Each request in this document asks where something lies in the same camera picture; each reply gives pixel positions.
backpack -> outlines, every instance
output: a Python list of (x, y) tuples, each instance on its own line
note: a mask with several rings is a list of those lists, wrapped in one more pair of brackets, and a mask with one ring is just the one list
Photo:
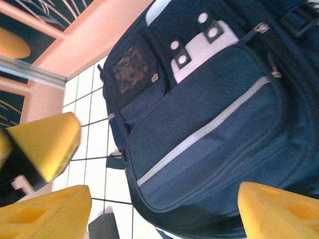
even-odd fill
[(239, 239), (241, 182), (319, 198), (318, 21), (305, 0), (156, 0), (125, 32), (103, 95), (148, 222)]

yellow object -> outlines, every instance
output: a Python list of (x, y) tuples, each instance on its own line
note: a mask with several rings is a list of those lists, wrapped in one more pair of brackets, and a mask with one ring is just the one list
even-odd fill
[(92, 200), (86, 185), (0, 208), (0, 239), (83, 239)]
[(7, 131), (42, 178), (51, 182), (64, 170), (80, 144), (81, 124), (73, 113), (64, 113)]
[(8, 137), (0, 131), (0, 169), (12, 150), (12, 144)]
[(238, 207), (248, 239), (319, 239), (319, 200), (244, 182)]
[(19, 36), (0, 27), (0, 54), (11, 58), (25, 58), (31, 53), (29, 45)]

white tile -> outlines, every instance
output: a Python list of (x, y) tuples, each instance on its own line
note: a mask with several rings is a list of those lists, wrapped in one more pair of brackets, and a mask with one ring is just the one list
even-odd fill
[(80, 73), (78, 92), (76, 98), (83, 97), (92, 92), (93, 66)]
[(86, 148), (88, 144), (88, 129), (88, 126), (81, 128), (81, 143), (79, 145), (79, 148), (75, 152), (72, 160), (86, 158)]
[(88, 158), (106, 157), (108, 120), (89, 125)]
[(100, 71), (98, 69), (98, 65), (100, 64), (100, 66), (103, 68), (106, 58), (107, 56), (94, 64), (93, 91), (103, 86), (103, 82), (100, 79)]
[(162, 239), (155, 227), (142, 218), (142, 216), (134, 209), (133, 217), (133, 239), (152, 238)]
[(66, 188), (66, 184), (68, 181), (68, 171), (69, 171), (69, 165), (65, 168), (64, 172), (60, 176), (54, 179), (53, 190), (52, 190), (53, 192)]
[(84, 184), (84, 173), (85, 173), (85, 160), (82, 161), (71, 161), (69, 178), (68, 178), (68, 187), (75, 185)]
[(77, 86), (78, 86), (78, 76), (69, 80), (65, 84), (63, 105), (67, 105), (76, 100)]
[(89, 123), (90, 105), (91, 95), (88, 95), (76, 101), (75, 116), (80, 120), (82, 125), (86, 125)]
[(116, 147), (116, 144), (114, 142), (112, 128), (109, 126), (109, 141), (108, 141), (108, 155), (110, 155), (112, 152), (116, 151), (118, 148)]
[(105, 199), (130, 203), (130, 192), (124, 170), (107, 168)]
[(99, 215), (103, 214), (104, 202), (99, 200), (92, 200), (91, 214), (88, 224), (94, 221)]
[(106, 103), (103, 98), (102, 89), (92, 93), (90, 123), (106, 119), (108, 113)]
[(120, 239), (132, 239), (133, 206), (105, 202), (105, 213), (110, 210), (110, 207), (114, 213)]
[(85, 184), (89, 186), (91, 197), (104, 199), (106, 159), (90, 159), (86, 161)]
[(75, 102), (63, 107), (62, 109), (62, 113), (66, 113), (66, 112), (74, 113), (74, 111), (75, 111)]

yellow circle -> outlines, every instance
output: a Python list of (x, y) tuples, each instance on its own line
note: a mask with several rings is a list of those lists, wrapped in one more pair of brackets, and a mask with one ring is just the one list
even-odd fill
[(21, 37), (0, 27), (0, 54), (21, 59), (30, 53), (29, 45)]

tiled wall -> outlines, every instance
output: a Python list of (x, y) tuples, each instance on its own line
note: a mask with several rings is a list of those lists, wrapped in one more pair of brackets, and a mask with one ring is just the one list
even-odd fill
[(121, 239), (160, 239), (154, 227), (133, 208), (124, 171), (107, 169), (106, 156), (116, 149), (107, 119), (97, 65), (70, 80), (65, 87), (63, 112), (74, 112), (82, 123), (82, 142), (53, 191), (86, 184), (92, 196), (89, 223), (112, 206)]

